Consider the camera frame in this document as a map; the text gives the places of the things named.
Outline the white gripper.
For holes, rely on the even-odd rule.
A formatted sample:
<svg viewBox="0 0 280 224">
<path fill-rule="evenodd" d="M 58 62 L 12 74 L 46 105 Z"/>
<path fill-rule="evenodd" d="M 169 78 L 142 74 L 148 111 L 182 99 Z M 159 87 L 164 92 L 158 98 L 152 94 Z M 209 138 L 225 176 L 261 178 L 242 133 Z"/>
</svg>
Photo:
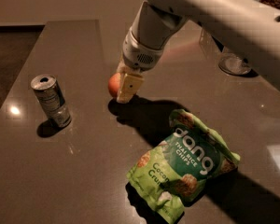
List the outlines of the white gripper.
<svg viewBox="0 0 280 224">
<path fill-rule="evenodd" d="M 188 20 L 162 11 L 147 1 L 143 2 L 126 35 L 122 46 L 123 60 L 119 61 L 119 89 L 117 102 L 127 104 L 137 94 L 144 78 L 128 74 L 133 70 L 152 69 L 161 58 L 169 39 Z"/>
</svg>

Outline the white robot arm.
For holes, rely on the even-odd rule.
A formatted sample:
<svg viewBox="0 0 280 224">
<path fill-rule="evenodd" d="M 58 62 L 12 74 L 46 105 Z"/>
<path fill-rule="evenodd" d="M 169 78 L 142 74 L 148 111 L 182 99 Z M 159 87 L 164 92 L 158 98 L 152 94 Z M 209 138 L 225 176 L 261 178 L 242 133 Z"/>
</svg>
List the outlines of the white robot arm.
<svg viewBox="0 0 280 224">
<path fill-rule="evenodd" d="M 204 28 L 280 91 L 280 10 L 254 0 L 145 0 L 122 46 L 117 101 L 129 102 L 170 37 L 187 21 Z"/>
</svg>

